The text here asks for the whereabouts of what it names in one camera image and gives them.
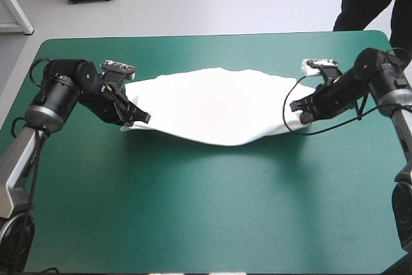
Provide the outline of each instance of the person's leg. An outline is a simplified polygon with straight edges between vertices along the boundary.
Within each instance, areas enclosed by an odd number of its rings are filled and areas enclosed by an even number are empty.
[[[342,0],[334,31],[363,30],[392,0]]]
[[[394,48],[404,48],[412,56],[412,0],[396,0],[391,20],[391,45]],[[398,57],[404,57],[396,51]]]

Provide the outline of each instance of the white towel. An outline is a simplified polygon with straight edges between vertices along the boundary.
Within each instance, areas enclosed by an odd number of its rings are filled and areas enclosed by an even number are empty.
[[[135,122],[130,129],[155,129],[207,144],[236,146],[266,135],[287,132],[282,107],[296,79],[255,70],[228,71],[209,68],[161,75],[126,84],[126,95],[151,115],[149,124]],[[314,92],[297,85],[285,109],[287,124],[304,127],[300,112],[289,103]]]

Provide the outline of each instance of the green table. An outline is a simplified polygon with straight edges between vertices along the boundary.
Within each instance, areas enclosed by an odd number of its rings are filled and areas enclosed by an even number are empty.
[[[114,59],[137,65],[139,80],[217,66],[300,77],[304,58],[334,58],[346,71],[370,46],[389,43],[380,32],[56,39],[37,57]],[[0,152],[37,90],[23,83]],[[314,137],[217,147],[120,132],[79,105],[42,152],[26,270],[380,272],[404,254],[391,208],[404,161],[377,112]]]

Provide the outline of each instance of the person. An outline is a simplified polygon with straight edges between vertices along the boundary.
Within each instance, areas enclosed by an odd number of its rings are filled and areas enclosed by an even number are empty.
[[[333,30],[363,30],[391,2],[392,0],[342,0],[342,12],[337,17]],[[390,43],[393,48],[407,50],[412,57],[412,0],[395,0]],[[394,52],[398,57],[405,57],[405,53],[400,50]]]

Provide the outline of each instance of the gray floor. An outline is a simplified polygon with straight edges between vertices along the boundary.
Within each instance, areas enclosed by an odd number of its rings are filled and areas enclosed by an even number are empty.
[[[28,36],[23,34],[0,35],[0,94],[20,56]]]
[[[330,31],[341,0],[112,0],[76,5],[63,0],[18,2],[35,32],[24,39],[21,35],[0,35],[0,125],[37,49],[47,39]],[[389,20],[390,8],[368,29],[389,33]]]

